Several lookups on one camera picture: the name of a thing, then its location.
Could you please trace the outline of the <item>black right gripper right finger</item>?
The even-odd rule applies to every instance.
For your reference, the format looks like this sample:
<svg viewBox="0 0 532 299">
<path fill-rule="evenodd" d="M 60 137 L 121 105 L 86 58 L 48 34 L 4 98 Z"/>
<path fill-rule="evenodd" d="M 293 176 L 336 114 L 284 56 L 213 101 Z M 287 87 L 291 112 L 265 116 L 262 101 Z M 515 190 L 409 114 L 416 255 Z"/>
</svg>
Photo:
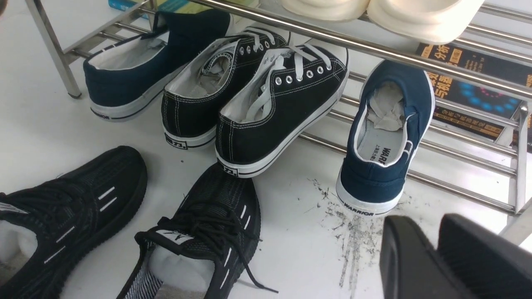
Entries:
<svg viewBox="0 0 532 299">
<path fill-rule="evenodd" d="M 479 299 L 532 297 L 531 253 L 464 216 L 443 216 L 437 252 Z"/>
</svg>

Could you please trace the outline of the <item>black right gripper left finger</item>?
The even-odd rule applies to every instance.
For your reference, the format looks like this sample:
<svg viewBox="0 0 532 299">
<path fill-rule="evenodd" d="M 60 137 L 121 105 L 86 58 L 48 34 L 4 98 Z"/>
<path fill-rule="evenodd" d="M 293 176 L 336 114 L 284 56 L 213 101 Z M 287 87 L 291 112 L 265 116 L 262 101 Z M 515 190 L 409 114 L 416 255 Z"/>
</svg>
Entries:
<svg viewBox="0 0 532 299">
<path fill-rule="evenodd" d="M 386 216 L 380 252 L 386 299 L 475 299 L 407 216 Z"/>
</svg>

